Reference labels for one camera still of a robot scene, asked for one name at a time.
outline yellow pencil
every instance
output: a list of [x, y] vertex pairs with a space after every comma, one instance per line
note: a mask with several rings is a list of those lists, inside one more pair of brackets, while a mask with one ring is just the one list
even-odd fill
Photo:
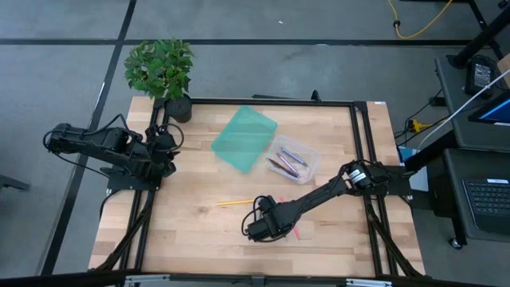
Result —
[[243, 204], [243, 203], [253, 203], [253, 199], [239, 200], [239, 201], [234, 201], [234, 202], [218, 202], [218, 203], [216, 203], [216, 205], [217, 206], [224, 206], [224, 205]]

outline green plant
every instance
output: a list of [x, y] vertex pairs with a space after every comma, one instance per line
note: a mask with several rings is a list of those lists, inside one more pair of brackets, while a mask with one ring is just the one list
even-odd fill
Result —
[[158, 40], [143, 42], [129, 53], [124, 61], [129, 88], [143, 91], [151, 98], [176, 99], [182, 90], [188, 92], [190, 78], [187, 76], [193, 66], [194, 54], [190, 45], [182, 40]]

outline black plant pot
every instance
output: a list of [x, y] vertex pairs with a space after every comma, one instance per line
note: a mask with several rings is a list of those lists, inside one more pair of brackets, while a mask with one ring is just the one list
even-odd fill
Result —
[[191, 98], [184, 94], [184, 96], [175, 100], [167, 100], [165, 113], [173, 117], [178, 123], [186, 123], [191, 120]]

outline pink object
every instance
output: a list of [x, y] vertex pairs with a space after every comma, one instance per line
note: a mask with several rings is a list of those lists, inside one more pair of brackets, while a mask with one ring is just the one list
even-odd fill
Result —
[[[280, 198], [280, 202], [285, 202], [285, 199], [284, 198]], [[300, 232], [297, 230], [297, 227], [294, 227], [294, 234], [296, 235], [297, 240], [301, 240]]]

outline white cable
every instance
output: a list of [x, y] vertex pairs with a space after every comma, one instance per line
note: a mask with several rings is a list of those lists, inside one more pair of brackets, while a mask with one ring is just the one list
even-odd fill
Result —
[[430, 136], [435, 133], [438, 129], [442, 128], [446, 123], [448, 123], [454, 116], [456, 116], [459, 112], [464, 109], [465, 106], [467, 106], [471, 101], [476, 99], [479, 95], [481, 95], [486, 89], [491, 88], [494, 83], [501, 80], [506, 74], [510, 73], [510, 69], [504, 73], [501, 74], [501, 76], [497, 77], [494, 81], [492, 81], [490, 84], [486, 85], [482, 90], [480, 90], [476, 95], [474, 95], [471, 99], [469, 99], [465, 104], [462, 105], [457, 111], [455, 111], [451, 116], [448, 117], [448, 119], [444, 120], [437, 128], [435, 128], [433, 131], [431, 131], [418, 145], [418, 150], [420, 150], [420, 147], [422, 147], [422, 144], [425, 143], [425, 141], [430, 138]]

